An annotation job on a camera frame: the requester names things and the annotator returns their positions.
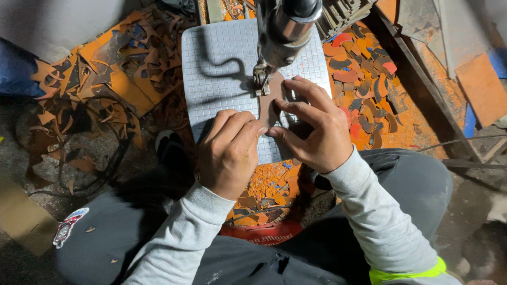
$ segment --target person's left hand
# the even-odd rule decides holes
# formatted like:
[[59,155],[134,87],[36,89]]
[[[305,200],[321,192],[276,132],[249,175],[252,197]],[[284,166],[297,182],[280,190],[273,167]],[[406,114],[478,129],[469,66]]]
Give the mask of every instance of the person's left hand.
[[201,185],[222,198],[236,200],[257,167],[257,141],[267,131],[248,111],[219,111],[199,146]]

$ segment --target concrete floor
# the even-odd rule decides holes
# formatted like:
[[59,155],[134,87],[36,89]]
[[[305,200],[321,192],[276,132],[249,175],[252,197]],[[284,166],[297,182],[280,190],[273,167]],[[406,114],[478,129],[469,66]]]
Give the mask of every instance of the concrete floor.
[[[25,178],[28,166],[28,153],[23,148],[23,140],[28,135],[31,117],[34,116],[33,102],[25,100],[0,100],[0,169],[9,174],[27,191],[33,191],[31,183]],[[146,134],[149,150],[141,152],[130,146],[118,173],[119,181],[125,181],[136,173],[141,173],[156,164],[153,151],[153,135]],[[114,138],[102,138],[99,144],[91,146],[99,154],[111,153],[116,147]],[[500,157],[498,163],[506,164]],[[501,170],[469,170],[464,173],[452,172],[454,192],[449,207],[432,241],[439,255],[447,262],[448,269],[461,270],[461,251],[464,241],[489,219],[507,218],[507,177]],[[34,195],[32,198],[51,215],[62,221],[70,212],[87,203],[87,199],[67,200],[47,195]],[[312,202],[311,215],[304,217],[302,224],[315,220],[332,204],[329,192]],[[1,284],[67,284],[55,271],[52,252],[35,258],[0,230],[0,285]]]

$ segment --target scrap pile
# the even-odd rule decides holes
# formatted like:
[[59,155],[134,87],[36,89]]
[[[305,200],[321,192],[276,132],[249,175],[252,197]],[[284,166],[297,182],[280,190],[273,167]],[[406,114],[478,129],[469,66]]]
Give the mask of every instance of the scrap pile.
[[[30,129],[57,139],[59,147],[47,153],[60,165],[94,172],[96,165],[88,154],[83,158],[61,154],[70,135],[89,132],[87,138],[93,140],[112,131],[120,144],[132,138],[142,150],[139,119],[168,94],[182,90],[180,41],[189,25],[188,18],[171,12],[134,11],[96,40],[72,49],[68,58],[53,65],[37,61],[32,79],[46,94],[37,98],[43,108],[38,115],[41,125]],[[178,107],[185,111],[184,104]],[[73,194],[71,183],[60,185],[64,189],[69,185]]]
[[408,110],[396,65],[361,21],[322,45],[332,99],[348,119],[358,150],[382,147],[382,133],[397,132],[398,114]]
[[226,223],[241,227],[280,222],[300,196],[300,169],[301,162],[297,160],[259,165]]

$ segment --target grid pattern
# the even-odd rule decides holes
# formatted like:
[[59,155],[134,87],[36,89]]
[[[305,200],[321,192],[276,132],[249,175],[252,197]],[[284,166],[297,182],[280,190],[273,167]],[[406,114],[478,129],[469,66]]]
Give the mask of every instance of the grid pattern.
[[[250,111],[259,117],[259,99],[251,84],[257,63],[257,20],[227,21],[187,29],[182,36],[185,98],[194,140],[216,113],[224,109]],[[299,57],[279,72],[285,78],[301,75],[331,93],[324,53],[313,27],[313,36]],[[301,100],[288,94],[288,101]],[[277,126],[289,127],[296,116],[282,112]],[[293,158],[286,146],[262,136],[257,145],[259,164]]]

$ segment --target neon yellow cuff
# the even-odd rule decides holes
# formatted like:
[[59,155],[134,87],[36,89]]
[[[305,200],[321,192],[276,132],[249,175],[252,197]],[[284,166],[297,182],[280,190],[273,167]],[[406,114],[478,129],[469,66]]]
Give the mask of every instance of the neon yellow cuff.
[[446,269],[447,266],[445,265],[444,260],[442,260],[440,257],[438,258],[437,264],[433,268],[421,273],[387,273],[372,267],[370,269],[370,281],[373,285],[376,285],[381,284],[383,281],[396,279],[435,277],[441,273],[445,273]]

